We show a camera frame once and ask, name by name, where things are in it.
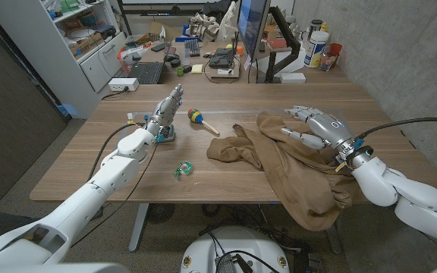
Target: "mouse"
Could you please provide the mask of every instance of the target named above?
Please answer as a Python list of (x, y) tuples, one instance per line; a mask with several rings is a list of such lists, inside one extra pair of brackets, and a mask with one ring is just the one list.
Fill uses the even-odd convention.
[(165, 61), (180, 60), (180, 56), (176, 54), (168, 54), (165, 56)]
[(173, 59), (170, 61), (171, 67), (177, 67), (178, 65), (181, 64), (180, 59)]
[(184, 65), (183, 66), (183, 72), (184, 73), (191, 72), (191, 66), (190, 65)]

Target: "keyboard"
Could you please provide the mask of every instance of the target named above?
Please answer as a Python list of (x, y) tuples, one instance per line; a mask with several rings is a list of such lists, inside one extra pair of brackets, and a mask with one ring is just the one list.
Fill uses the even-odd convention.
[(200, 56), (200, 46), (197, 39), (185, 40), (185, 48), (190, 49), (191, 57)]
[(130, 70), (128, 77), (137, 78), (140, 84), (157, 84), (162, 68), (162, 62), (137, 63)]

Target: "red cup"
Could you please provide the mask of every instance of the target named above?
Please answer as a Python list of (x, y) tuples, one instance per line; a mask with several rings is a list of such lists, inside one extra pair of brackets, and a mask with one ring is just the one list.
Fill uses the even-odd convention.
[[(343, 47), (343, 46), (340, 45), (340, 44), (332, 43), (332, 44), (330, 45), (330, 52), (332, 52), (332, 53), (336, 53), (336, 54), (338, 55), (338, 57), (340, 57), (340, 51), (341, 51), (341, 48), (342, 48), (342, 47)], [(332, 64), (332, 68), (335, 67), (335, 65), (337, 64), (337, 61), (338, 61), (338, 58), (336, 58), (335, 62)]]

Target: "yellow sticky note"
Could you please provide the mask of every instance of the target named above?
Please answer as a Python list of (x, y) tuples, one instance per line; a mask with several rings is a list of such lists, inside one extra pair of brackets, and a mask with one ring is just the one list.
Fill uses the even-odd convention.
[(203, 64), (194, 64), (193, 67), (191, 67), (191, 73), (192, 74), (201, 74), (203, 69)]

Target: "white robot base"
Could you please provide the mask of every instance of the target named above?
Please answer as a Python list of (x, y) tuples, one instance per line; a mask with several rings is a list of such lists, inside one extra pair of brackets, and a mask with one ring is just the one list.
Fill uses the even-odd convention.
[[(266, 235), (261, 234), (248, 227), (219, 227), (211, 233), (215, 236), (224, 252), (232, 250), (242, 250), (251, 253), (275, 270), (286, 273), (289, 272), (289, 264), (286, 255), (281, 247)], [(209, 234), (204, 234), (196, 239), (185, 251), (181, 261), (180, 273), (190, 272), (215, 272), (215, 246), (219, 256), (223, 255), (222, 249), (218, 243), (212, 239)], [(247, 254), (239, 253), (245, 262), (252, 262), (250, 266), (253, 272), (269, 273), (271, 269), (267, 268), (261, 262), (249, 257)], [(242, 272), (241, 267), (234, 263), (235, 272)]]

